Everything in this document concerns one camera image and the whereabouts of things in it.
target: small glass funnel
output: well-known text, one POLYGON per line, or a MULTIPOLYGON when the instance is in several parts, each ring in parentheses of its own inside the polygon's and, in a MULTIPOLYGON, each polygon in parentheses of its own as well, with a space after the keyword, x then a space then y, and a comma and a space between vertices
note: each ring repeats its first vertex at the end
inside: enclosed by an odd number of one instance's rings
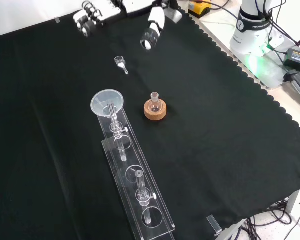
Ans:
POLYGON ((151 112, 159 112, 162 110, 162 102, 159 100, 159 93, 151 93, 151 100, 148 104, 148 108, 151 112))
POLYGON ((123 56, 117 56, 114 58, 115 63, 119 68, 122 68, 125 74, 128 74, 128 70, 126 69, 126 61, 123 56))

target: cable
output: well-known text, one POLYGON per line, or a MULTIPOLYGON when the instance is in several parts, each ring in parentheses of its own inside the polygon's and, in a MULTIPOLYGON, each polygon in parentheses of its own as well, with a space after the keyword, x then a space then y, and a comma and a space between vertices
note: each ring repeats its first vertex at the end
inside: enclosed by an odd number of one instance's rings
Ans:
POLYGON ((238 230, 238 233, 236 234, 236 237, 234 240, 238 240, 239 239, 239 236, 241 234, 241 227, 239 227, 239 230, 238 230))
POLYGON ((292 218, 291 216, 289 215, 289 213, 286 212, 286 209, 287 209, 287 202, 282 200, 281 202, 277 202, 276 203, 277 206, 271 206, 269 207, 269 209, 267 210, 264 210, 262 213, 268 213, 268 212, 272 212, 272 214, 274 215, 274 217, 276 218, 275 221, 272 221, 272 222, 269 222, 269 223, 266 223, 266 224, 261 224, 261 225, 257 225, 256 222, 254 222, 254 224, 252 223, 252 225, 255 227, 265 227, 265 226, 269 226, 271 224, 274 224, 274 223, 277 223, 277 222, 280 222, 284 225, 290 225, 292 223, 292 218), (283 212, 282 216, 281 217, 278 217, 274 211, 279 211, 279 212, 283 212), (284 218, 284 216, 287 215, 288 218, 289 218, 289 221, 288 222, 285 222, 285 221, 282 221, 282 219, 284 218))
POLYGON ((258 7, 257 0, 255 0, 255 6, 256 6, 256 9, 258 10, 258 13, 260 13, 260 10, 259 10, 259 7, 258 7))
POLYGON ((199 0, 198 0, 198 1, 191 0, 190 2, 192 2, 192 3, 198 3, 198 4, 205 3, 205 4, 211 4, 211 5, 213 5, 213 6, 217 6, 217 7, 221 8, 221 9, 225 10, 225 11, 228 12, 229 14, 231 14, 235 19, 238 19, 238 18, 236 17, 236 15, 234 15, 234 14, 233 14, 232 12, 230 12, 228 9, 225 9, 223 6, 214 4, 214 3, 212 3, 212 2, 208 2, 208 1, 199 1, 199 0))
POLYGON ((273 51, 277 56, 278 58, 280 59, 280 62, 282 63, 282 69, 285 71, 285 72, 289 72, 288 69, 286 69, 286 67, 284 66, 284 61, 282 60, 282 58, 280 57, 279 53, 277 51, 273 51))
POLYGON ((226 3, 222 7, 211 8, 211 10, 220 10, 220 9, 224 8, 229 2, 230 2, 230 0, 226 1, 226 3))
MULTIPOLYGON (((279 17, 280 11, 281 11, 281 7, 282 7, 283 5, 285 5, 286 3, 287 3, 287 0, 285 0, 284 3, 283 3, 283 0, 281 0, 281 4, 280 4, 280 5, 275 6, 275 7, 271 8, 271 9, 269 10, 269 13, 271 13, 271 15, 272 15, 273 10, 276 9, 276 8, 278 8, 278 7, 280 7, 279 12, 278 12, 278 15, 277 15, 277 17, 276 17, 276 21, 277 21, 277 22, 278 22, 278 17, 279 17)), ((271 44, 270 44, 270 35, 271 35, 273 29, 274 29, 274 26, 271 25, 271 30, 270 30, 269 35, 268 35, 268 48, 269 48, 270 50, 276 52, 276 53, 279 53, 279 54, 285 54, 285 55, 286 55, 287 52, 277 51, 277 50, 275 50, 275 48, 274 48, 273 46, 271 46, 271 44)))
POLYGON ((289 237, 289 235, 291 234, 291 232, 293 231, 293 229, 295 229, 295 227, 298 226, 299 222, 300 222, 300 217, 299 217, 299 220, 298 220, 298 221, 296 222, 296 224, 294 225, 294 227, 289 231, 288 235, 284 238, 284 240, 286 240, 286 239, 289 237))
POLYGON ((272 17, 272 12, 273 9, 277 8, 277 7, 282 7, 284 4, 286 4, 287 0, 285 0, 285 2, 283 4, 280 4, 276 7, 273 7, 269 10, 269 12, 266 11, 266 2, 267 0, 264 0, 264 4, 263 4, 263 14, 265 14, 266 19, 268 19, 270 21, 270 23, 272 24, 272 26, 278 30, 278 32, 280 32, 281 34, 285 35, 288 39, 290 39, 292 42, 294 42, 295 45, 300 47, 300 43, 297 42, 296 40, 294 40, 286 31, 284 31, 274 20, 272 17))
POLYGON ((286 31, 284 31, 278 24, 276 24, 273 21, 273 18, 270 18, 269 21, 275 29, 277 29, 281 34, 285 35, 288 39, 290 39, 292 42, 294 42, 295 45, 300 47, 300 43, 298 43, 296 40, 294 40, 286 31))

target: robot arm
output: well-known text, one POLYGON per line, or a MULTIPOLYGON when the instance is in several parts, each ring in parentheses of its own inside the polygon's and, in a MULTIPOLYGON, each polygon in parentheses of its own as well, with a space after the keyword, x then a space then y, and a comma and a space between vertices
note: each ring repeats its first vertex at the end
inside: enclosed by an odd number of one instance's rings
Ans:
MULTIPOLYGON (((257 55, 261 57, 263 48, 268 42, 270 30, 269 9, 272 0, 243 0, 238 15, 234 35, 230 41, 233 50, 244 55, 257 55)), ((278 47, 284 41, 281 34, 273 29, 270 41, 276 42, 278 47)))
POLYGON ((145 30, 141 45, 146 50, 156 46, 158 39, 165 27, 165 16, 177 23, 182 14, 177 11, 177 0, 94 0, 85 1, 83 10, 73 16, 73 20, 85 37, 97 34, 97 27, 112 21, 123 19, 132 15, 144 14, 151 9, 148 19, 149 25, 145 30))
POLYGON ((161 32, 165 27, 165 21, 164 9, 160 6, 153 7, 148 19, 149 28, 144 31, 140 41, 146 50, 151 50, 157 45, 161 32))

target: power adapter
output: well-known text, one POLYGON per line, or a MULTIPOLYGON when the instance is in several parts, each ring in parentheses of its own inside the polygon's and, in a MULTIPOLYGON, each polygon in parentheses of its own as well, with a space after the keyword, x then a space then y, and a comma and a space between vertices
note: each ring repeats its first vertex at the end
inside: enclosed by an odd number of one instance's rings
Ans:
POLYGON ((300 51, 289 48, 285 55, 283 65, 300 71, 300 51))

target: table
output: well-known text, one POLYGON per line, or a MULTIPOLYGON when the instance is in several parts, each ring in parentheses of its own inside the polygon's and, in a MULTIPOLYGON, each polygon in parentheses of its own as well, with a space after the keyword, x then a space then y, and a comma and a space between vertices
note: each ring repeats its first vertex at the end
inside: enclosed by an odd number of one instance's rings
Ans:
POLYGON ((167 21, 161 44, 148 54, 139 45, 147 16, 123 20, 87 40, 74 30, 71 15, 60 20, 0 38, 0 214, 6 214, 0 238, 54 238, 60 221, 61 233, 71 226, 68 239, 132 239, 90 110, 91 98, 106 88, 125 98, 176 238, 213 238, 209 215, 227 228, 300 188, 300 129, 186 16, 178 25, 167 21), (115 66, 118 55, 126 60, 128 78, 115 66), (158 123, 142 112, 153 91, 168 105, 165 121, 158 123), (263 169, 282 161, 287 165, 274 175, 263 169), (276 180, 282 171, 293 179, 284 188, 276 180), (51 182, 43 188, 45 176, 51 182), (249 191, 264 196, 255 202, 249 191), (57 200, 46 201, 51 196, 57 200), (11 214, 18 208, 22 214, 11 214), (32 214, 36 208, 40 215, 32 214), (49 221, 54 213, 60 219, 49 221), (17 236, 14 229, 21 229, 17 236))
MULTIPOLYGON (((188 1, 178 1, 179 5, 184 9, 185 11, 188 10, 188 1)), ((223 2, 216 1, 216 4, 222 5, 223 2)), ((241 1, 233 0, 230 1, 227 5, 227 9, 229 9, 234 14, 238 14, 241 1)), ((256 71, 255 68, 251 67, 249 64, 249 59, 251 57, 244 56, 242 54, 239 54, 237 52, 231 52, 230 48, 230 39, 232 37, 232 34, 234 32, 236 21, 234 18, 232 18, 230 15, 228 15, 227 12, 221 10, 217 11, 211 11, 208 15, 202 17, 201 19, 197 19, 196 17, 193 17, 193 20, 195 23, 213 39, 217 43, 217 45, 227 53, 228 56, 231 56, 236 62, 238 62, 238 65, 245 71, 249 77, 253 78, 254 81, 261 85, 262 88, 266 89, 268 91, 268 94, 274 97, 276 101, 280 103, 280 105, 285 108, 288 114, 290 114, 295 121, 297 121, 300 124, 300 95, 295 91, 295 89, 292 87, 290 83, 282 84, 282 78, 285 72, 279 67, 281 65, 281 62, 279 61, 278 57, 273 53, 270 52, 267 55, 264 56, 266 60, 264 61, 258 61, 258 68, 264 69, 266 71, 256 71), (262 82, 260 82, 260 79, 264 80, 263 83, 266 83, 266 87, 263 85, 262 82)), ((288 32, 290 35, 292 35, 294 38, 298 38, 300 36, 300 26, 291 29, 289 28, 289 25, 287 25, 284 21, 279 22, 280 26, 283 25, 284 29, 288 29, 288 32)), ((288 39, 285 39, 285 42, 283 45, 281 45, 278 50, 286 50, 287 48, 292 47, 293 44, 288 39)), ((298 204, 300 202, 300 191, 296 191, 291 197, 291 201, 288 203, 287 211, 289 213, 296 214, 296 216, 300 215, 300 210, 298 207, 298 204)), ((234 224, 229 229, 226 229, 222 232, 222 234, 217 238, 218 240, 227 240, 232 236, 236 230, 245 222, 245 219, 240 221, 237 224, 234 224)))

